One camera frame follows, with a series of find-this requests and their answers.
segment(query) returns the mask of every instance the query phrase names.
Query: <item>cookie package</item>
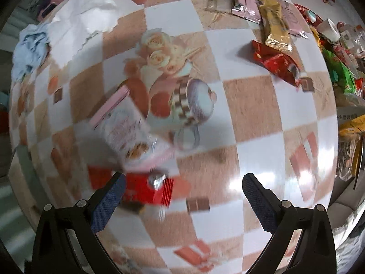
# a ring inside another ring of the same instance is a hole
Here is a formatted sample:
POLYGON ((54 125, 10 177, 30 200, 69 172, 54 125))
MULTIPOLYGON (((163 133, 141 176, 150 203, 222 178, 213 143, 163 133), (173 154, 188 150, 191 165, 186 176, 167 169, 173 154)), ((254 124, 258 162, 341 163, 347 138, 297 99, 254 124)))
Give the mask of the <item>cookie package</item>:
POLYGON ((234 0, 232 14, 260 24, 262 18, 255 0, 234 0))
POLYGON ((171 158, 169 143, 150 134, 150 128, 122 86, 90 119, 90 125, 114 150, 125 171, 149 171, 171 158))
POLYGON ((283 21, 282 6, 276 0, 256 0, 262 16, 265 44, 279 51, 292 52, 293 47, 283 21))

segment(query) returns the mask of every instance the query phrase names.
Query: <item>pink snack package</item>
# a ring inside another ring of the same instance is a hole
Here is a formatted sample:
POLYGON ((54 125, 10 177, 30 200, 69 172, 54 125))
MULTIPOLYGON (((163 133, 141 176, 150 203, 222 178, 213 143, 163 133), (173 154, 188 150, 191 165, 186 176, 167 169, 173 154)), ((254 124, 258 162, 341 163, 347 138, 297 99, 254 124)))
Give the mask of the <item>pink snack package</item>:
POLYGON ((292 35, 299 35, 303 38, 308 38, 305 34, 303 28, 300 26, 300 23, 295 16, 295 13, 290 9, 290 5, 288 1, 285 0, 277 0, 282 6, 282 16, 288 27, 288 33, 292 35))
POLYGON ((171 158, 173 148, 150 134, 146 120, 122 86, 91 118, 91 126, 117 154, 125 171, 150 171, 171 158))
POLYGON ((232 8, 232 14, 243 17, 257 24, 262 22, 256 0, 235 0, 235 5, 232 8))

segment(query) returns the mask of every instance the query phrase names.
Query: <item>blue textured gripper pad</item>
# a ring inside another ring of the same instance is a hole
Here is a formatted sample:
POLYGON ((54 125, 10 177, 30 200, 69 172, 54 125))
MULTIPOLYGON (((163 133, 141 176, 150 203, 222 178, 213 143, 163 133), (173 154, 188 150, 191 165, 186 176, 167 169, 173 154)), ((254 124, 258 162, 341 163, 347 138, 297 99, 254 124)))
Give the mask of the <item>blue textured gripper pad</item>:
POLYGON ((122 199, 126 185, 125 175, 121 174, 108 193, 96 206, 91 216, 91 230, 94 234, 104 230, 115 208, 122 199))
POLYGON ((262 228, 265 231, 274 234, 278 226, 275 211, 254 184, 250 176, 245 175, 243 177, 242 189, 258 220, 260 221, 262 228))

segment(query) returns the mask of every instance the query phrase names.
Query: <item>blue cloth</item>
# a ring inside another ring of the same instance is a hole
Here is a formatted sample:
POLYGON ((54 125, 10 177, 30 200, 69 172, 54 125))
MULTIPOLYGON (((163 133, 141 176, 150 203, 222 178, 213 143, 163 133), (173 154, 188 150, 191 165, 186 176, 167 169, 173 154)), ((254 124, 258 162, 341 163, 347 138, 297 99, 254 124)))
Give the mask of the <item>blue cloth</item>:
POLYGON ((44 63, 48 53, 48 24, 28 25, 19 33, 19 42, 13 52, 12 81, 23 80, 25 74, 44 63))

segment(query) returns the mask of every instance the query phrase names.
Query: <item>screw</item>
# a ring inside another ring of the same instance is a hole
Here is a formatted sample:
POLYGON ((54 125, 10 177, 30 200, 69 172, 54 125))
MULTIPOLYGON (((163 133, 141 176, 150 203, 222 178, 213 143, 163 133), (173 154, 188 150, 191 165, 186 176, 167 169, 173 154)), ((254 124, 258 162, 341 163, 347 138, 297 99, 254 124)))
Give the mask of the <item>screw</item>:
POLYGON ((318 204, 318 205, 317 205, 317 209, 318 209, 319 211, 323 212, 323 211, 324 211, 324 206, 323 206, 323 205, 321 205, 321 204, 318 204))
POLYGON ((45 206, 44 206, 44 208, 43 208, 43 209, 44 209, 45 211, 48 211, 48 210, 51 210, 51 208, 52 208, 52 205, 51 205, 51 204, 47 204, 47 205, 45 205, 45 206))
POLYGON ((78 207, 85 207, 87 204, 86 200, 80 200, 77 202, 78 207))
POLYGON ((282 206, 285 207, 285 208, 289 208, 291 205, 292 204, 287 200, 282 201, 282 206))

